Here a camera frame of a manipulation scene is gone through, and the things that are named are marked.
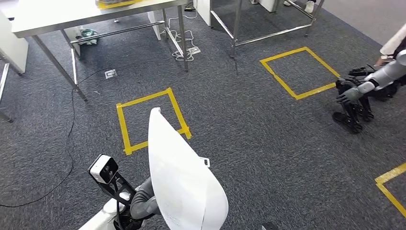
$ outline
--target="stainless steel frame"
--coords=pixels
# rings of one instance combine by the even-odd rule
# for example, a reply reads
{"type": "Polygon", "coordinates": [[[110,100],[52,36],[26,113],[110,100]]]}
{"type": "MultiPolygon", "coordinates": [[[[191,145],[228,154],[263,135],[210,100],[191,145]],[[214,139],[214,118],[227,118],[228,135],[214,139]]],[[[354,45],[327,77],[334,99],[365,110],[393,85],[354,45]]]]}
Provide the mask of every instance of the stainless steel frame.
{"type": "MultiPolygon", "coordinates": [[[[292,31],[296,31],[296,30],[301,30],[301,29],[306,29],[305,32],[305,37],[307,37],[310,33],[310,27],[314,24],[314,22],[317,20],[317,17],[320,13],[320,10],[324,4],[325,0],[321,0],[318,7],[316,8],[316,11],[313,13],[313,15],[307,13],[306,11],[304,11],[300,6],[298,6],[296,3],[292,2],[291,0],[285,0],[287,2],[289,2],[293,7],[295,7],[298,11],[300,11],[301,13],[303,13],[304,15],[306,15],[308,18],[311,19],[310,24],[307,25],[302,25],[302,26],[297,26],[295,28],[292,29],[287,29],[287,30],[283,30],[283,31],[279,31],[273,34],[268,34],[262,37],[257,37],[257,38],[253,38],[247,41],[243,41],[243,42],[238,42],[238,27],[239,27],[239,23],[240,23],[240,18],[241,18],[241,5],[242,5],[242,1],[243,0],[238,0],[237,2],[237,9],[236,9],[236,19],[234,21],[234,32],[231,33],[230,30],[227,28],[227,26],[224,24],[224,22],[220,19],[220,17],[217,15],[216,12],[214,12],[213,10],[213,4],[212,1],[210,1],[210,13],[213,16],[213,18],[216,19],[216,21],[218,21],[218,23],[221,25],[221,27],[226,31],[226,33],[228,34],[228,36],[230,36],[231,38],[231,57],[234,57],[236,55],[236,47],[237,46],[242,46],[248,43],[252,43],[252,42],[256,42],[256,41],[260,41],[263,40],[265,38],[269,38],[269,37],[274,37],[274,36],[278,36],[278,35],[282,35],[282,34],[286,34],[292,31]]],[[[281,0],[275,0],[275,4],[273,6],[273,11],[276,12],[278,9],[278,6],[280,4],[281,0]]]]}
{"type": "MultiPolygon", "coordinates": [[[[10,63],[6,63],[4,65],[3,73],[1,75],[1,80],[0,80],[0,102],[1,102],[1,99],[3,97],[3,91],[4,91],[4,86],[6,84],[7,75],[9,73],[9,67],[10,67],[10,63]]],[[[13,122],[13,120],[11,118],[9,118],[8,116],[6,116],[2,111],[0,111],[0,120],[4,120],[4,121],[10,122],[10,123],[13,122]]]]}
{"type": "MultiPolygon", "coordinates": [[[[100,37],[107,37],[111,35],[117,35],[117,34],[122,34],[125,32],[133,31],[133,30],[138,30],[142,28],[147,28],[151,27],[154,25],[160,25],[160,24],[165,24],[165,30],[167,31],[167,34],[175,44],[177,50],[182,54],[183,59],[184,59],[184,66],[185,66],[185,71],[189,71],[188,63],[187,63],[187,55],[186,55],[186,45],[185,45],[185,33],[184,33],[184,25],[183,25],[183,14],[182,14],[182,6],[178,6],[178,17],[179,17],[179,25],[180,25],[180,35],[181,35],[181,46],[179,46],[178,42],[176,42],[176,39],[173,37],[173,35],[169,31],[168,27],[168,22],[166,19],[166,14],[165,14],[165,9],[162,9],[164,20],[163,21],[158,21],[156,23],[150,23],[150,24],[145,24],[145,25],[140,25],[140,26],[135,26],[131,27],[128,29],[124,30],[119,30],[115,32],[110,32],[110,33],[104,33],[104,34],[97,34],[94,36],[86,37],[86,38],[81,38],[75,41],[70,41],[68,42],[69,47],[70,47],[70,52],[72,55],[72,67],[73,67],[73,80],[69,76],[69,74],[66,72],[66,70],[61,66],[61,64],[58,62],[58,60],[55,58],[55,56],[51,53],[51,51],[46,47],[45,43],[37,36],[33,35],[34,41],[40,46],[40,48],[44,51],[46,56],[51,60],[51,62],[55,65],[55,67],[59,70],[59,72],[64,76],[64,78],[68,81],[68,83],[72,86],[72,88],[79,94],[79,96],[84,100],[87,101],[87,98],[85,94],[80,90],[78,86],[78,73],[77,73],[77,68],[76,68],[76,57],[79,58],[79,54],[75,51],[73,44],[79,43],[79,42],[84,42],[84,41],[90,41],[92,39],[100,38],[100,37]]],[[[60,30],[64,38],[69,41],[69,38],[67,34],[65,33],[64,30],[60,30]]]]}

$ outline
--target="shoe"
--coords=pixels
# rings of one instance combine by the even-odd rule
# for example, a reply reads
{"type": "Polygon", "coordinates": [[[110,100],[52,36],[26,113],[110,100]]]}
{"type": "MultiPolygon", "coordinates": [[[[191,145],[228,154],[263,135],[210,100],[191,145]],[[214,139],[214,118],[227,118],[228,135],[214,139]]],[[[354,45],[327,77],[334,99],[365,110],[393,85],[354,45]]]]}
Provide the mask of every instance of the shoe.
{"type": "Polygon", "coordinates": [[[285,6],[291,6],[291,4],[288,3],[287,1],[284,1],[283,4],[284,4],[285,6]]]}
{"type": "Polygon", "coordinates": [[[307,1],[306,3],[306,8],[304,11],[308,13],[313,13],[313,10],[315,9],[315,2],[314,1],[307,1]]]}

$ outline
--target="white paper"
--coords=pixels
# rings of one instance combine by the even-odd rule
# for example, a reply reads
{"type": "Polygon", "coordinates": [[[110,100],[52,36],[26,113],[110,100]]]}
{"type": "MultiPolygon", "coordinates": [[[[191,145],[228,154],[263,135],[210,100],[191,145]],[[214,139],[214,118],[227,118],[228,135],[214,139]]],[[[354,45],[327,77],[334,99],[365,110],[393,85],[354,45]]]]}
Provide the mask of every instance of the white paper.
{"type": "Polygon", "coordinates": [[[161,115],[151,110],[149,168],[159,210],[171,230],[219,230],[226,194],[204,162],[161,115]]]}

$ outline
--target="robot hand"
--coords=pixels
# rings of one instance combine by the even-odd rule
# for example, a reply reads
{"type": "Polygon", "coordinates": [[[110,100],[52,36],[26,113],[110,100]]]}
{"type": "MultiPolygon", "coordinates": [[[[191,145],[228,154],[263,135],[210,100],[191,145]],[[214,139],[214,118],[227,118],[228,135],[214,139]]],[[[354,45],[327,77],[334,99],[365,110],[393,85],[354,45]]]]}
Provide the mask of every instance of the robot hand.
{"type": "Polygon", "coordinates": [[[340,104],[347,104],[355,102],[360,99],[364,94],[361,93],[357,87],[348,89],[337,97],[337,102],[340,104]]]}
{"type": "Polygon", "coordinates": [[[134,219],[145,219],[150,215],[161,214],[152,188],[151,177],[142,183],[135,194],[131,202],[130,213],[134,219]]]}

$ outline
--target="metal table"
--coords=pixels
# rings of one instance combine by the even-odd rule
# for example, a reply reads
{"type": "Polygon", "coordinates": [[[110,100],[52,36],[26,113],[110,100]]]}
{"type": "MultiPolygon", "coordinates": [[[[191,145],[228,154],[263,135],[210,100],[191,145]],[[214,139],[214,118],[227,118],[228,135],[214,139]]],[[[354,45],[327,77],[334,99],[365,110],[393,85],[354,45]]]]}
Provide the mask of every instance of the metal table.
{"type": "MultiPolygon", "coordinates": [[[[268,35],[265,35],[265,36],[262,36],[262,37],[253,38],[253,39],[243,41],[243,42],[238,42],[238,26],[240,24],[241,4],[242,4],[243,0],[238,0],[237,1],[236,19],[234,21],[234,32],[233,33],[231,33],[231,31],[227,28],[227,26],[220,19],[220,17],[217,15],[217,13],[214,12],[214,10],[213,10],[213,1],[214,0],[210,0],[210,13],[218,21],[218,23],[221,25],[221,27],[227,32],[227,34],[230,36],[230,38],[231,38],[231,57],[234,57],[235,54],[236,54],[236,47],[237,46],[242,46],[242,45],[245,45],[245,44],[248,44],[248,43],[260,41],[260,40],[265,39],[265,38],[274,37],[274,36],[277,36],[277,35],[282,35],[282,34],[285,34],[285,33],[288,33],[288,32],[292,32],[292,31],[295,31],[295,30],[301,30],[301,29],[305,29],[305,28],[307,28],[307,29],[306,29],[306,33],[305,33],[304,36],[307,37],[309,35],[309,32],[310,32],[310,27],[316,21],[317,16],[318,16],[318,14],[319,14],[325,0],[320,1],[318,7],[316,8],[316,11],[313,14],[307,13],[300,6],[298,6],[296,3],[292,2],[291,0],[285,0],[285,1],[289,2],[293,7],[295,7],[298,11],[300,11],[301,13],[306,15],[308,18],[310,18],[311,19],[310,24],[297,26],[297,27],[292,28],[292,29],[279,31],[279,32],[276,32],[276,33],[273,33],[273,34],[268,34],[268,35]]],[[[272,12],[277,11],[278,6],[280,5],[280,1],[281,0],[275,0],[272,12]]]]}
{"type": "MultiPolygon", "coordinates": [[[[96,6],[95,0],[20,0],[11,31],[19,38],[32,36],[35,42],[45,52],[47,57],[59,70],[62,76],[68,81],[72,88],[80,95],[80,97],[84,101],[87,101],[86,96],[78,87],[75,63],[75,56],[77,57],[77,54],[72,45],[81,41],[93,39],[94,37],[92,36],[86,39],[80,39],[78,41],[70,41],[64,29],[89,23],[113,20],[116,18],[139,13],[162,10],[164,18],[163,21],[136,26],[116,32],[98,34],[95,37],[116,35],[132,30],[164,24],[167,35],[166,37],[171,38],[176,48],[183,55],[186,54],[186,45],[184,40],[185,34],[183,26],[182,5],[186,3],[188,3],[188,0],[143,0],[124,7],[101,10],[96,6]],[[166,8],[174,6],[178,7],[181,47],[169,31],[168,21],[165,14],[166,8]],[[46,47],[44,42],[38,36],[40,34],[57,30],[61,31],[71,48],[74,79],[69,76],[66,70],[61,66],[55,56],[51,53],[51,51],[46,47]]],[[[188,71],[187,58],[184,58],[184,66],[185,70],[188,71]]]]}

